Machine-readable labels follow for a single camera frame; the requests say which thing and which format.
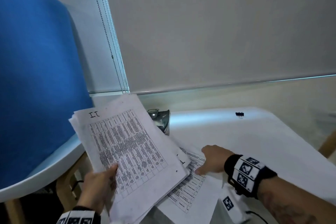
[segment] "white device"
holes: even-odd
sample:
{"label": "white device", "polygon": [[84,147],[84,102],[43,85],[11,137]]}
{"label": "white device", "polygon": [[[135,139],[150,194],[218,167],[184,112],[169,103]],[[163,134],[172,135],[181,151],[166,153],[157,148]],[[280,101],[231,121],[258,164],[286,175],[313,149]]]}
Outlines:
{"label": "white device", "polygon": [[244,197],[244,195],[237,195],[235,188],[230,184],[223,184],[219,199],[234,224],[245,223],[251,218],[246,214],[249,208],[243,201]]}

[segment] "black binder clip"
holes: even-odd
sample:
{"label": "black binder clip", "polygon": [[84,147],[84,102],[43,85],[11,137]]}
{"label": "black binder clip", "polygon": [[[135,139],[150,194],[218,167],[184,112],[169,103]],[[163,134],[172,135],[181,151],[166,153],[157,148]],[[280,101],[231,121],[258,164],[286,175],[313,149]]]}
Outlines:
{"label": "black binder clip", "polygon": [[244,116],[243,112],[236,112],[236,115],[239,117],[239,119],[242,119]]}

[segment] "stack of paper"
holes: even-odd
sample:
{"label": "stack of paper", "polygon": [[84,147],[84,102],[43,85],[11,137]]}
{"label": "stack of paper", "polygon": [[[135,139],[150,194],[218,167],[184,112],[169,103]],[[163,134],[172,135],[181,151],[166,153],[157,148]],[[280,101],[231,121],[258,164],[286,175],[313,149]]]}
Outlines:
{"label": "stack of paper", "polygon": [[208,190],[216,194],[218,190],[214,184],[205,185],[204,176],[194,174],[205,160],[203,154],[180,149],[165,136],[136,95],[124,94],[104,107],[77,111],[69,121],[94,171],[104,171],[116,162],[119,165],[112,221],[139,223],[157,204],[175,223],[190,219],[188,212],[194,215],[210,209],[201,223],[210,222],[217,198]]}

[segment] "blue chair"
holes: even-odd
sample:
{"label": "blue chair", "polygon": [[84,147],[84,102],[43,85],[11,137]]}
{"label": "blue chair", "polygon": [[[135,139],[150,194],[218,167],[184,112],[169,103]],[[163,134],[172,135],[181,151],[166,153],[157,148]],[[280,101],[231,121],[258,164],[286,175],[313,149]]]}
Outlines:
{"label": "blue chair", "polygon": [[58,0],[0,0],[0,202],[43,188],[84,153],[68,119],[92,107]]}

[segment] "person's right hand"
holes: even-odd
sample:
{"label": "person's right hand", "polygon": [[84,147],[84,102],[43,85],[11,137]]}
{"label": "person's right hand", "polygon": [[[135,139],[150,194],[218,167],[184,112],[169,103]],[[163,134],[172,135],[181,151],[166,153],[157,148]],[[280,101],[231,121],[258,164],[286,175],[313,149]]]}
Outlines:
{"label": "person's right hand", "polygon": [[202,148],[205,155],[203,166],[195,170],[197,175],[205,175],[207,172],[223,172],[225,161],[234,153],[217,145],[206,145]]}

